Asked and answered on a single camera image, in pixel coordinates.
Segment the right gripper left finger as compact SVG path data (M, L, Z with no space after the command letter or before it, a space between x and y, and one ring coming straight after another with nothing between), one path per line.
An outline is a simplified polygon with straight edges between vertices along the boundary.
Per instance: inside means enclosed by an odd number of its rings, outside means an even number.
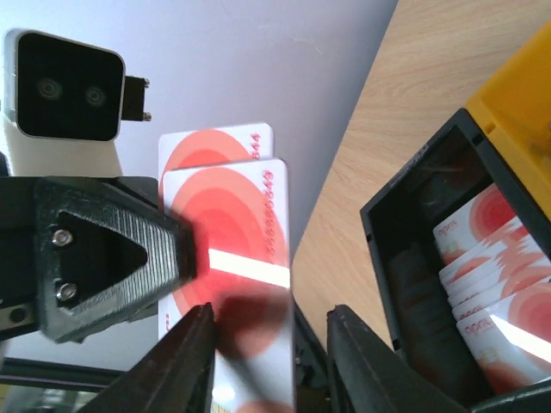
M82 412L209 412L216 324L212 306L194 306L131 370Z

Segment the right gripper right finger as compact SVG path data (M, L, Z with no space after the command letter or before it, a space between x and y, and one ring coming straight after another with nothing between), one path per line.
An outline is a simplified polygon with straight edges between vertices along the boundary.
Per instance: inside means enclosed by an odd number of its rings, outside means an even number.
M347 305L327 313L333 412L464 412L410 369Z

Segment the red circle card front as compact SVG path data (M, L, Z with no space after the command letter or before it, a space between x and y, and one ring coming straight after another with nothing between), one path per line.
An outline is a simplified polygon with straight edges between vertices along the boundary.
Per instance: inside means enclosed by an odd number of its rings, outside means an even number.
M197 278L158 304L158 333L210 304L217 330L214 407L295 409L288 169L279 158L172 170L164 209L198 231Z

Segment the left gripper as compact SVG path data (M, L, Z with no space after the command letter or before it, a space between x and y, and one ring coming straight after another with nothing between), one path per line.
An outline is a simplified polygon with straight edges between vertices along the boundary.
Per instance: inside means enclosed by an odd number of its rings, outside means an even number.
M1 180L1 337L81 342L196 274L192 225L152 178Z

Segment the red circle card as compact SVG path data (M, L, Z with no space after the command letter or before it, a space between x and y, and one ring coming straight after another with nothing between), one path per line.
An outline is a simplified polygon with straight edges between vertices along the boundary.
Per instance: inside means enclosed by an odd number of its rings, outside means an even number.
M267 123L168 133L158 141L158 177L166 171L272 157L274 132Z
M158 333L210 304L217 330L214 407L295 409L288 169L279 158L172 170L164 209L198 231L197 278L158 304Z

